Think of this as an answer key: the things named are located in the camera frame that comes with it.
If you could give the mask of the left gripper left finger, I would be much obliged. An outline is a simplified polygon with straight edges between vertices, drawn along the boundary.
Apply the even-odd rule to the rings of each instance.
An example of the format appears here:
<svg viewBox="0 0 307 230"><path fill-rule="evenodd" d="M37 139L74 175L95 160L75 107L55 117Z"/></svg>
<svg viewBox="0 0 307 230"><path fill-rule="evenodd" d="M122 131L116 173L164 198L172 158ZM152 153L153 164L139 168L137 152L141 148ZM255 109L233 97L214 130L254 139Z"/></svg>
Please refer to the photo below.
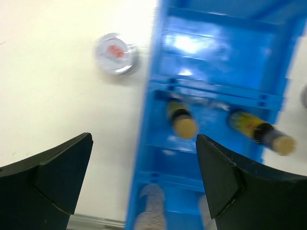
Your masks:
<svg viewBox="0 0 307 230"><path fill-rule="evenodd" d="M2 230L64 230L74 214L93 147L82 133L0 169Z"/></svg>

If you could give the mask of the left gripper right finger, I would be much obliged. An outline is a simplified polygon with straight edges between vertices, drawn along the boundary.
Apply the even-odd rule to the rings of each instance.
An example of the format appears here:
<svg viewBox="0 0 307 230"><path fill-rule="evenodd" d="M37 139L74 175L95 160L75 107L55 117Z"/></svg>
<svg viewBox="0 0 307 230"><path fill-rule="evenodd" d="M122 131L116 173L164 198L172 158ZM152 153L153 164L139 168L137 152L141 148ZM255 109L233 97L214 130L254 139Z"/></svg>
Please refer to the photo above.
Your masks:
<svg viewBox="0 0 307 230"><path fill-rule="evenodd" d="M196 151L211 218L220 230L304 230L307 178L233 152L199 134Z"/></svg>

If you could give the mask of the silver-lid bead jar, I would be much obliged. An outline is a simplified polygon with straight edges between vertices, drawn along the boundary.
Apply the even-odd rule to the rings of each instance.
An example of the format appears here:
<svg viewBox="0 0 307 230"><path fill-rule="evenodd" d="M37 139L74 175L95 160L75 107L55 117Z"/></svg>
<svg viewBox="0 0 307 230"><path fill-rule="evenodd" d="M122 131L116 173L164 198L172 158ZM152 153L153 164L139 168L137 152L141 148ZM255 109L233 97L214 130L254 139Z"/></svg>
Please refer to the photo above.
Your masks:
<svg viewBox="0 0 307 230"><path fill-rule="evenodd" d="M213 228L212 227L213 220L211 219L211 215L209 212L209 206L208 206L206 195L203 195L200 197L198 206L199 206L201 220L202 220L204 229L211 230Z"/></svg>
<svg viewBox="0 0 307 230"><path fill-rule="evenodd" d="M145 185L139 198L145 199L145 210L135 220L135 230L165 230L165 194L157 184Z"/></svg>

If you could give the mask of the yellow-label sauce bottle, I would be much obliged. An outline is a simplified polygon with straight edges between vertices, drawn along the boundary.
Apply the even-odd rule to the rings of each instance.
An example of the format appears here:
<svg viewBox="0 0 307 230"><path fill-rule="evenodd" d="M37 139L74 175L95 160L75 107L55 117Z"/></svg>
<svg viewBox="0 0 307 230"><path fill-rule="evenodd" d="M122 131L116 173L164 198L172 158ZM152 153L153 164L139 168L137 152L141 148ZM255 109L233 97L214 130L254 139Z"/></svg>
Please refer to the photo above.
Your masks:
<svg viewBox="0 0 307 230"><path fill-rule="evenodd" d="M228 124L255 143L265 146L281 156L292 154L296 148L296 140L293 137L245 111L232 111L228 117Z"/></svg>
<svg viewBox="0 0 307 230"><path fill-rule="evenodd" d="M166 115L180 138L191 139L197 135L198 124L184 103L175 100L169 101L166 106Z"/></svg>

